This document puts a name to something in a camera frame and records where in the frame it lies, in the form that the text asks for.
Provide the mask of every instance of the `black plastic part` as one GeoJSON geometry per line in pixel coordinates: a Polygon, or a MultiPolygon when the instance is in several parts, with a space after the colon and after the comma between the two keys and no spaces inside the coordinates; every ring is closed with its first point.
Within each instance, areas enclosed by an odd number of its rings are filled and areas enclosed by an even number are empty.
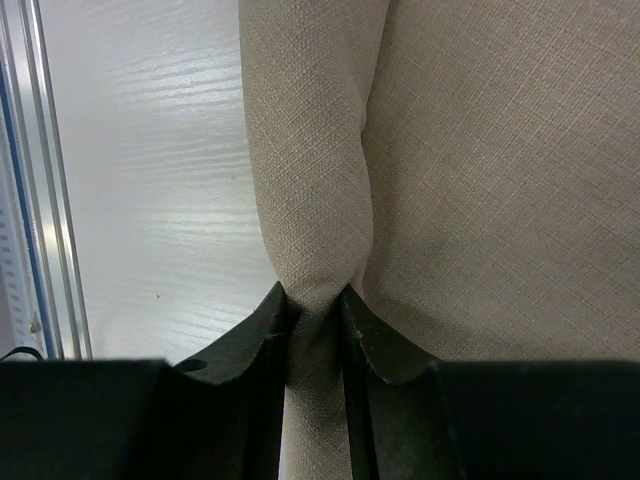
{"type": "Polygon", "coordinates": [[[278,478],[290,329],[276,285],[176,368],[0,364],[0,478],[278,478]]]}
{"type": "Polygon", "coordinates": [[[442,362],[340,299],[354,480],[640,478],[640,366],[442,362]]]}
{"type": "MultiPolygon", "coordinates": [[[[339,321],[354,480],[640,479],[640,366],[443,362],[349,287],[339,321]]],[[[0,363],[0,479],[278,477],[287,342],[278,284],[162,361],[0,363]]]]}

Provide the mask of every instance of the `aluminum frame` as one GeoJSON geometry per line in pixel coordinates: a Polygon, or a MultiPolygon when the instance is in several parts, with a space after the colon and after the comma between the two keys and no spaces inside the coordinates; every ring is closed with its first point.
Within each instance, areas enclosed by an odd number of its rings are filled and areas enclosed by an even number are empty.
{"type": "MultiPolygon", "coordinates": [[[[6,97],[2,97],[1,100],[1,111],[4,113],[6,97]]],[[[0,277],[4,284],[0,284],[0,289],[4,287],[8,308],[5,312],[7,317],[0,318],[0,322],[8,322],[11,329],[12,338],[8,339],[11,348],[32,347],[44,355],[42,321],[35,294],[34,277],[28,262],[26,235],[21,222],[22,213],[7,134],[9,130],[4,115],[0,115],[0,277]]]]}
{"type": "Polygon", "coordinates": [[[62,150],[37,0],[0,0],[2,69],[32,233],[47,354],[92,358],[62,150]]]}

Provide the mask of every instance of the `beige fabric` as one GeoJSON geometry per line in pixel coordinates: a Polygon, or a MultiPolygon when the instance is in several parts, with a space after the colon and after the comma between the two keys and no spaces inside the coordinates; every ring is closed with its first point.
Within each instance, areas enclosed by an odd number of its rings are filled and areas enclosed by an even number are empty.
{"type": "Polygon", "coordinates": [[[446,359],[640,360],[640,3],[243,0],[287,478],[349,478],[348,282],[446,359]]]}

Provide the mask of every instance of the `white wall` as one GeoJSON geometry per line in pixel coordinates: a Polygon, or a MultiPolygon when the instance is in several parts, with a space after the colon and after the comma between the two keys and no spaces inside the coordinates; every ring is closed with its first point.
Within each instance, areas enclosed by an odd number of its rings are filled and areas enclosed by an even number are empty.
{"type": "Polygon", "coordinates": [[[94,352],[177,361],[275,281],[235,0],[41,0],[94,352]]]}

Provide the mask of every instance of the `beige linen cloth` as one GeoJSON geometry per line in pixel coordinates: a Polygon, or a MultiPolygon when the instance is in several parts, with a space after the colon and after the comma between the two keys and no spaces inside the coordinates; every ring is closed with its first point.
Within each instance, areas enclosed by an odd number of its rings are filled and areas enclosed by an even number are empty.
{"type": "Polygon", "coordinates": [[[640,2],[241,0],[260,220],[303,311],[286,477],[350,478],[351,282],[444,359],[640,360],[640,2]]]}

